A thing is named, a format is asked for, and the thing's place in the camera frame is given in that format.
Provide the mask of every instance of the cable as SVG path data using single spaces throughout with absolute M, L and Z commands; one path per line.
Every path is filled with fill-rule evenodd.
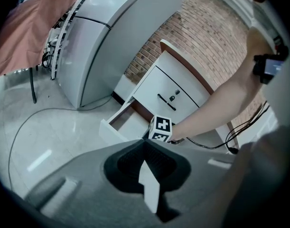
M 260 109 L 259 109 L 259 113 L 258 113 L 258 115 L 257 115 L 257 117 L 255 117 L 255 118 L 251 118 L 251 119 L 249 119 L 248 121 L 246 121 L 246 122 L 244 122 L 244 123 L 242 123 L 242 124 L 240 124 L 240 125 L 238 125 L 238 126 L 236 126 L 235 128 L 233 128 L 229 133 L 228 133 L 228 135 L 226 136 L 226 139 L 225 139 L 225 143 L 222 143 L 222 144 L 220 144 L 220 145 L 218 145 L 218 146 L 216 146 L 216 147 L 208 147 L 208 146 L 206 146 L 206 145 L 203 145 L 203 144 L 199 144 L 199 143 L 197 143 L 197 142 L 195 142 L 194 140 L 192 140 L 192 139 L 190 139 L 189 137 L 187 137 L 187 139 L 189 140 L 189 141 L 191 141 L 193 144 L 195 144 L 195 145 L 197 145 L 197 146 L 199 146 L 199 147 L 202 147 L 202 148 L 206 148 L 206 149 L 210 149 L 210 150 L 214 150 L 214 149 L 217 149 L 217 148 L 219 148 L 219 147 L 221 147 L 221 146 L 224 146 L 224 145 L 226 145 L 226 148 L 228 149 L 228 151 L 230 151 L 231 153 L 233 153 L 233 154 L 237 154 L 238 153 L 238 149 L 236 149 L 236 148 L 232 148 L 232 147 L 229 147 L 228 146 L 228 143 L 231 141 L 231 140 L 233 140 L 234 138 L 236 138 L 239 134 L 241 134 L 243 131 L 245 131 L 247 128 L 249 128 L 250 126 L 252 126 L 265 112 L 267 112 L 267 110 L 269 109 L 269 106 L 263 111 L 263 109 L 264 109 L 264 107 L 265 107 L 265 105 L 266 105 L 266 103 L 267 103 L 267 101 L 265 101 L 264 102 L 264 104 L 260 107 Z M 242 125 L 244 125 L 244 124 L 246 124 L 246 123 L 248 123 L 246 126 L 244 126 L 244 127 L 242 127 L 241 129 L 239 129 L 238 131 L 236 131 L 236 132 L 234 132 L 234 133 L 232 133 L 236 128 L 238 128 L 238 127 L 240 127 L 240 126 L 242 126 Z
M 11 154 L 12 154 L 13 146 L 14 146 L 14 143 L 15 143 L 16 137 L 17 137 L 18 133 L 20 132 L 22 126 L 23 126 L 23 125 L 24 125 L 24 124 L 25 124 L 25 123 L 26 123 L 26 122 L 27 122 L 27 121 L 28 121 L 32 116 L 34 116 L 34 115 L 37 114 L 37 113 L 40 113 L 40 112 L 43 112 L 43 111 L 47 111 L 47 110 L 64 110 L 64 111 L 80 111 L 80 112 L 92 111 L 92 110 L 95 110 L 95 109 L 97 109 L 97 108 L 99 108 L 99 107 L 101 107 L 101 106 L 107 104 L 107 103 L 111 100 L 112 95 L 113 95 L 113 93 L 111 94 L 110 98 L 109 98 L 105 103 L 103 103 L 103 104 L 101 104 L 101 105 L 98 105 L 98 106 L 96 106 L 96 107 L 94 107 L 94 108 L 91 108 L 91 109 L 75 110 L 75 109 L 53 108 L 53 107 L 52 107 L 52 108 L 41 109 L 41 110 L 39 110 L 39 111 L 37 111 L 37 112 L 34 112 L 32 115 L 30 115 L 30 116 L 29 116 L 29 117 L 28 117 L 28 118 L 27 118 L 27 119 L 22 123 L 22 125 L 20 125 L 20 127 L 18 128 L 18 130 L 17 130 L 17 132 L 16 132 L 16 134 L 15 134 L 15 137 L 14 137 L 14 139 L 13 139 L 13 142 L 12 142 L 11 148 L 10 148 L 9 159 L 8 159 L 8 176 L 9 176 L 9 182 L 10 182 L 10 188 L 11 188 L 11 190 L 13 191 L 12 180 L 11 180 L 11 174 L 10 174 L 10 160 L 11 160 Z
M 49 55 L 50 51 L 47 51 L 43 54 L 42 58 L 41 58 L 41 65 L 44 68 L 49 68 L 49 64 L 47 63 L 47 66 L 45 66 L 44 62 L 48 61 L 48 57 L 50 57 L 51 55 Z

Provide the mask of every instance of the pink cloth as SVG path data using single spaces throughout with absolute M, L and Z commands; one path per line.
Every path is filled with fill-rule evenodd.
M 0 76 L 41 63 L 49 31 L 76 0 L 28 0 L 13 9 L 0 31 Z

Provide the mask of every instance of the brick wall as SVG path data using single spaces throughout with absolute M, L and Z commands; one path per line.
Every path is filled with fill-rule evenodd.
M 220 86 L 237 70 L 246 55 L 247 31 L 242 20 L 221 0 L 184 0 L 181 10 L 137 53 L 125 75 L 137 84 L 161 54 L 159 41 L 165 39 L 191 55 Z M 259 93 L 234 119 L 234 126 L 247 121 L 263 101 Z

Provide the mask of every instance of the drawer handle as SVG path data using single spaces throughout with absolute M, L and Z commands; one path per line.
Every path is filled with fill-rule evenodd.
M 160 94 L 158 94 L 158 97 L 161 98 L 173 111 L 176 111 L 176 108 L 170 105 Z

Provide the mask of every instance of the white cabinet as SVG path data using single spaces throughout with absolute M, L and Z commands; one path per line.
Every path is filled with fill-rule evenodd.
M 170 117 L 177 124 L 198 109 L 194 91 L 196 78 L 185 68 L 169 77 L 158 66 L 170 62 L 180 67 L 169 53 L 164 52 L 133 90 L 122 108 L 108 120 L 102 120 L 100 136 L 110 145 L 140 139 L 147 132 L 154 115 Z
M 216 89 L 200 66 L 191 64 L 186 55 L 168 42 L 162 40 L 161 45 L 166 45 L 168 51 L 164 50 L 154 62 L 121 109 L 109 120 L 101 121 L 100 136 L 108 144 L 142 138 L 154 115 L 169 117 L 175 124 L 181 122 Z M 223 142 L 232 129 L 230 125 L 214 131 Z
M 133 97 L 154 115 L 170 117 L 175 124 L 198 109 L 184 90 L 158 67 L 153 68 Z

